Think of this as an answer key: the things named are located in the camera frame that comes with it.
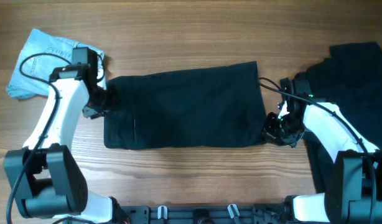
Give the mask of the black shorts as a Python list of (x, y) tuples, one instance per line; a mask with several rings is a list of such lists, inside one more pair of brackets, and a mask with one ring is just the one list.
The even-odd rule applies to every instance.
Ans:
[(264, 144), (266, 112), (256, 62), (122, 76), (104, 119), (107, 148), (248, 147)]

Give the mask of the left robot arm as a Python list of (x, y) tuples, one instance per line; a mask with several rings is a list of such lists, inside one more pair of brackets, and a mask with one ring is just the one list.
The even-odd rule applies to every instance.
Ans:
[(98, 76), (103, 59), (88, 47), (56, 67), (45, 84), (49, 96), (33, 133), (18, 150), (8, 151), (4, 170), (11, 186), (6, 221), (16, 206), (24, 218), (56, 218), (58, 223), (128, 223), (117, 200), (88, 190), (70, 151), (80, 115), (106, 116), (110, 92)]

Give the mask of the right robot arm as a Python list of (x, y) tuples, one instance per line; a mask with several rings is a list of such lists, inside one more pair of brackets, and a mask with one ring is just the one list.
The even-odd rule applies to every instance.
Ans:
[(290, 196), (285, 216), (297, 223), (382, 223), (382, 150), (367, 141), (330, 101), (295, 94), (274, 85), (281, 94), (279, 113), (269, 113), (263, 136), (272, 144), (294, 147), (312, 132), (330, 156), (334, 173), (324, 193)]

